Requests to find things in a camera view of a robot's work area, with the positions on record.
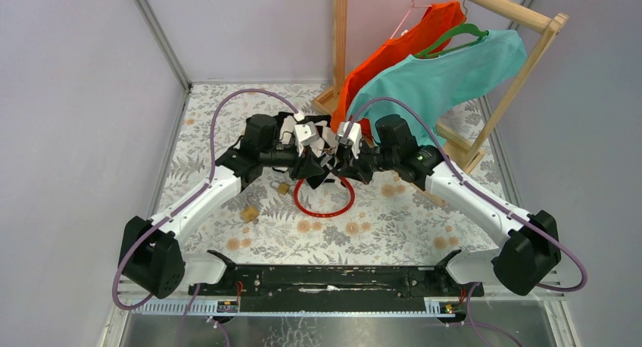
teal shirt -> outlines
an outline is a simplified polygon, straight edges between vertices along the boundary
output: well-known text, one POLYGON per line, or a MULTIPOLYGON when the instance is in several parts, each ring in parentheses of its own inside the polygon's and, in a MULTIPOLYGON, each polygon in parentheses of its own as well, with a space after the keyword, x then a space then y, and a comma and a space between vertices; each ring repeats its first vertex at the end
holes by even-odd
MULTIPOLYGON (((514 77, 526 61, 526 50, 515 30, 489 30, 479 43, 432 59, 412 55, 372 78, 350 104, 346 118, 372 98, 387 96, 409 105, 436 133, 437 119, 459 103, 490 92, 514 77)), ((365 113, 379 142, 376 121, 399 114, 420 145, 433 145, 419 121, 390 101, 371 105, 365 113)))

garment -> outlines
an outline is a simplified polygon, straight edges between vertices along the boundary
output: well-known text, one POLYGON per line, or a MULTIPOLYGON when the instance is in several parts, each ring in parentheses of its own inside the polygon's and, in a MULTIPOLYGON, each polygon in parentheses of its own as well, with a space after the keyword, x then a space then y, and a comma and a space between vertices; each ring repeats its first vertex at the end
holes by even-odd
MULTIPOLYGON (((440 36, 461 24, 465 19, 458 1, 433 4, 428 7, 423 18, 415 27, 399 38, 387 40, 346 78, 343 88, 341 88, 337 108, 332 114, 330 123, 332 130, 336 132, 339 124, 345 121, 346 110, 361 87, 377 74, 402 61, 409 54, 415 54, 428 48, 440 36)), ((435 51, 443 50, 447 44, 448 42, 445 42, 435 51)), ((367 121, 361 121, 361 127, 362 133, 370 136, 367 121)))
MULTIPOLYGON (((526 50, 515 30, 489 30, 479 43, 436 58, 408 55, 363 86, 347 114, 355 115, 372 98, 388 96, 409 105, 435 131, 442 114, 514 77, 525 61, 526 50)), ((395 103, 377 102, 366 110, 365 116, 374 127, 379 118, 389 114, 405 119, 420 145, 433 144, 419 121, 395 103)), ((373 132, 378 142, 379 136, 373 132)))

floral tablecloth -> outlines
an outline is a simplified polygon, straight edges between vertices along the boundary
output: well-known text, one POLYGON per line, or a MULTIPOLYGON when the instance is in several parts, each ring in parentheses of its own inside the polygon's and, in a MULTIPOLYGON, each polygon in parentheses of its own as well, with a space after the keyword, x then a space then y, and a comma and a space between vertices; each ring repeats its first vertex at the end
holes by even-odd
MULTIPOLYGON (((313 84, 194 86, 161 197, 161 209, 207 176, 214 109, 225 96, 241 88, 276 92, 306 113, 312 113, 310 100, 323 90, 322 85, 313 84)), ((259 93, 234 98, 217 120, 217 154, 237 140, 238 129, 245 127, 245 118, 278 111, 287 111, 287 107, 259 93)), ((474 139, 483 126, 476 102, 456 106, 442 120, 469 139, 474 139)), ((488 142, 485 150, 486 156, 471 175, 502 195, 499 169, 488 142)), ((369 185, 352 182, 357 194, 354 206, 347 213, 328 219, 301 213, 291 194, 276 192, 280 182, 294 185, 284 174, 265 169, 259 180, 200 225, 186 243, 186 250, 218 250, 237 263, 435 264, 453 249, 496 247, 457 209, 436 206, 394 172, 375 174, 369 185), (239 215, 248 205, 260 212, 255 223, 246 224, 239 215)), ((302 186, 301 198, 309 209, 333 211, 347 203, 348 194, 336 185, 324 184, 317 190, 302 186)))

red hoop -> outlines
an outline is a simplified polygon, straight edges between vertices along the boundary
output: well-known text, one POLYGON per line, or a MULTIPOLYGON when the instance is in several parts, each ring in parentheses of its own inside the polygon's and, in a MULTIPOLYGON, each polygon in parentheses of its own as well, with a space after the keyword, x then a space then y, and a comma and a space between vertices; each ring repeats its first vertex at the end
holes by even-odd
POLYGON ((301 203, 299 202, 299 189, 301 188, 301 184, 303 184, 305 179, 299 180, 297 185, 295 186, 295 194, 294 194, 295 204, 297 205, 297 207, 303 213, 305 213, 305 214, 307 214, 309 216, 312 216, 312 217, 317 217, 317 218, 329 218, 329 217, 334 217, 334 216, 338 216, 340 214, 345 213, 348 209, 352 208, 352 205, 354 204, 354 198, 355 198, 354 197, 354 189, 352 188, 350 183, 344 177, 339 177, 339 179, 345 185, 345 187, 347 188, 348 192, 350 192, 350 201, 342 209, 340 209, 340 210, 338 210, 336 212, 332 212, 332 213, 316 213, 316 212, 312 212, 312 211, 309 211, 309 210, 303 208, 303 205, 301 205, 301 203))

wooden frame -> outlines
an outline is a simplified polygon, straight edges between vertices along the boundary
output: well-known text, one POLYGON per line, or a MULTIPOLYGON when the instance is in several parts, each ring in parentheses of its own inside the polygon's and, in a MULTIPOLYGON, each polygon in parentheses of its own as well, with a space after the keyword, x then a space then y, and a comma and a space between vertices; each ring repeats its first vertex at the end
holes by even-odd
MULTIPOLYGON (((493 11, 495 14, 499 14, 541 34, 540 39, 526 59, 522 69, 517 73, 517 76, 506 91, 506 94, 501 99, 499 105, 473 143, 444 125, 441 121, 437 122, 437 134, 446 139, 444 150, 448 156, 450 156, 450 158, 462 168, 462 170, 469 174, 485 155, 485 152, 481 149, 482 144, 491 135, 491 131, 495 128, 503 114, 506 112, 510 103, 517 96, 517 93, 528 79, 528 76, 531 75, 533 68, 539 62, 541 56, 545 53, 546 49, 548 49, 549 45, 553 42, 569 17, 560 13, 551 19, 510 0, 467 1, 474 2, 489 11, 493 11)), ((343 87, 345 81, 347 0, 335 0, 334 30, 334 67, 332 73, 332 86, 323 91, 312 101, 312 108, 321 114, 332 114, 335 111, 337 108, 339 91, 343 87)), ((444 204, 444 201, 439 197, 427 192, 425 192, 425 194, 438 205, 444 204)))

